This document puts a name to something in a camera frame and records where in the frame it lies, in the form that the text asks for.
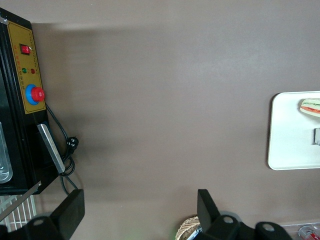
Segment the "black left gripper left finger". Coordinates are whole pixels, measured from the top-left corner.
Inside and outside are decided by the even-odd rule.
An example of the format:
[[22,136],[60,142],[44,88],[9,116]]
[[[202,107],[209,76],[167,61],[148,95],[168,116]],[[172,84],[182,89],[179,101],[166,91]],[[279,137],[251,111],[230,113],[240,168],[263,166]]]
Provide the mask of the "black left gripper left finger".
[[26,226],[28,240],[69,240],[85,216],[83,189],[73,190],[49,215],[34,218]]

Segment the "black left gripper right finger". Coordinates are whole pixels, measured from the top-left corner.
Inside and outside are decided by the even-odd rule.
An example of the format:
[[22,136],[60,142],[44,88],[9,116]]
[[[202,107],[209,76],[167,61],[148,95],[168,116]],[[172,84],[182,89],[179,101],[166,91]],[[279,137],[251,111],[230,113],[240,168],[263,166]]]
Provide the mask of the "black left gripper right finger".
[[202,228],[198,240],[245,240],[245,225],[230,211],[219,211],[207,189],[197,192],[197,216]]

